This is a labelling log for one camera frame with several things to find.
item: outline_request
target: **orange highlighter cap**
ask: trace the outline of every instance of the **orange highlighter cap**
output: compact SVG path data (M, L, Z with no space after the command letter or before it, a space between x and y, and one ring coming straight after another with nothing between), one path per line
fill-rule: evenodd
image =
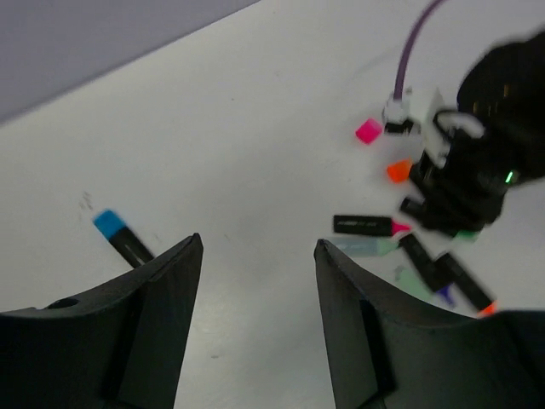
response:
M394 183L401 183L409 179L410 168L412 167L412 161L410 159L402 160L391 164L386 168L388 177Z
M480 313L483 316L492 315L496 312L496 302L493 302L491 305L483 309Z

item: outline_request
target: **gray wall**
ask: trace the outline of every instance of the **gray wall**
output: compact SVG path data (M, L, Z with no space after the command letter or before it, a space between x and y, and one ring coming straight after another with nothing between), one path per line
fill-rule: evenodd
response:
M0 123L257 0L1 0Z

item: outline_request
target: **green highlighter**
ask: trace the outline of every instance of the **green highlighter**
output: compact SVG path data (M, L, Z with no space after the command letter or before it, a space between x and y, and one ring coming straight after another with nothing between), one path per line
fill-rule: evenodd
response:
M474 243L479 238L479 232L466 232L466 231L460 231L455 239L461 240L461 241L469 241L471 243Z
M399 266L395 270L396 286L421 301L429 301L433 293L424 285L420 277L409 268Z
M391 240L377 237L333 237L327 240L349 257L385 256L399 247Z

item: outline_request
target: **marker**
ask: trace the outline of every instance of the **marker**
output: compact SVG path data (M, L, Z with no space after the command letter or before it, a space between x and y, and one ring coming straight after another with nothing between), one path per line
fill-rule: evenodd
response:
M333 216L335 233L357 234L373 237L392 237L396 233L409 231L405 226L387 216Z
M131 267L143 266L155 258L113 210L104 210L93 224Z
M399 266L394 270L394 272L396 286L400 290L403 290L407 294L413 296L414 298L418 298L421 301L427 302L432 298L433 293L422 284L422 280L413 270L404 266ZM437 291L435 294L443 298L445 302L449 304L449 307L454 308L456 304L450 296L449 290L450 285L447 285L446 287Z
M431 292L442 291L447 285L452 284L452 279L437 269L432 258L414 234L410 233L399 239L399 247L409 257L422 281L426 283Z
M452 225L452 220L447 221L442 212L433 211L433 207L427 202L419 202L411 197L406 197L399 207L401 213L412 217L426 230L437 230L452 238L475 241L478 232L461 230Z
M332 237L328 240L350 257L385 256L399 247L388 239L375 237Z
M413 270L399 266L394 271L396 285L400 290L422 301L429 301L432 298L433 293L422 285L422 280Z
M446 272L458 286L462 294L477 309L485 314L492 314L495 309L494 300L471 277L468 271L450 254L445 253L435 261L435 265Z

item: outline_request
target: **highlighter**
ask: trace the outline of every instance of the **highlighter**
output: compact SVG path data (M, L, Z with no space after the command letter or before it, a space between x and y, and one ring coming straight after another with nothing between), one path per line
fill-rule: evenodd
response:
M410 226L397 223L392 217L387 216L333 216L333 231L335 233L392 237L396 233L409 230Z
M349 257L385 256L399 247L389 239L377 237L332 237L328 240Z
M132 268L155 258L113 210L102 211L93 219L93 224Z
M462 294L483 314L492 314L495 310L494 300L477 284L471 274L450 254L445 253L435 261L435 265L450 275L454 284Z
M399 239L399 247L403 249L409 257L422 281L426 283L431 292L437 292L443 296L447 302L450 299L447 287L452 284L452 278L439 270L432 258L422 246L414 234L407 234Z

